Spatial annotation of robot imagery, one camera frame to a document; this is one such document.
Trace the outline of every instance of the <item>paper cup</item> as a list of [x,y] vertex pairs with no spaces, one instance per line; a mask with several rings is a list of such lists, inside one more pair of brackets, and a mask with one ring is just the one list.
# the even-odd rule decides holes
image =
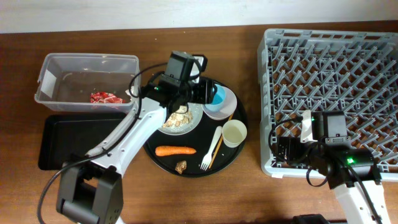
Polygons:
[[224,143],[228,147],[237,147],[246,139],[247,135],[248,129],[242,121],[231,120],[223,126]]

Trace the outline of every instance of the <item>black tray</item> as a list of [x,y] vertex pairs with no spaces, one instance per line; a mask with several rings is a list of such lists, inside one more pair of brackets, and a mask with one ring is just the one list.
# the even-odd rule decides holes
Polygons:
[[51,115],[45,120],[39,168],[59,170],[97,146],[123,120],[124,113]]
[[[246,125],[246,127],[248,127],[248,119],[246,117],[244,107],[239,98],[236,97],[236,99],[238,101],[238,105],[232,119],[240,120]],[[213,135],[217,126],[222,126],[227,121],[228,118],[221,121],[215,121],[209,118],[205,112],[203,112],[200,123],[189,133],[181,136],[170,136],[160,131],[156,131],[144,144],[144,149],[149,157],[160,168],[172,174],[181,175],[184,177],[203,177],[214,174],[224,169],[235,160],[238,154],[242,151],[246,141],[243,141],[236,148],[229,148],[223,142],[218,150],[211,169],[207,169],[206,171],[200,169],[200,164],[203,160],[203,157],[209,150],[210,143],[213,139]],[[187,146],[196,149],[197,153],[192,155],[172,155],[159,157],[155,155],[155,148],[157,146]],[[177,171],[175,171],[175,165],[177,162],[184,160],[187,161],[187,169],[184,170],[182,174],[179,174]]]

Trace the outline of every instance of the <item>food on plate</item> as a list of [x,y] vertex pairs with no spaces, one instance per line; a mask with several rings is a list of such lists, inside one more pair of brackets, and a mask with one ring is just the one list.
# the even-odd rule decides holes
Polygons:
[[186,161],[181,161],[178,162],[177,165],[175,166],[175,170],[179,173],[182,174],[182,172],[187,168],[187,162]]
[[163,128],[178,128],[183,126],[184,124],[189,124],[192,119],[192,112],[189,111],[186,106],[180,106],[180,108],[175,113],[171,114],[166,123],[163,124]]
[[194,154],[197,151],[191,147],[183,146],[158,146],[155,149],[156,156],[170,156],[176,154]]

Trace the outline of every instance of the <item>blue bowl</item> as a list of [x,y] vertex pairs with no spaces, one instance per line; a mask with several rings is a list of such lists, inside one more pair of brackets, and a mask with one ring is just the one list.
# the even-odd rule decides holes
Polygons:
[[212,112],[217,112],[223,107],[226,96],[224,88],[219,84],[216,84],[216,86],[217,92],[214,95],[213,102],[205,105],[206,108]]

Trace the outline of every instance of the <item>white wall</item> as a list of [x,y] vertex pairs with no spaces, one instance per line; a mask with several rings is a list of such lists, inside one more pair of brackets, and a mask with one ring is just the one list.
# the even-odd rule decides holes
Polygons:
[[398,19],[396,0],[0,0],[0,32]]

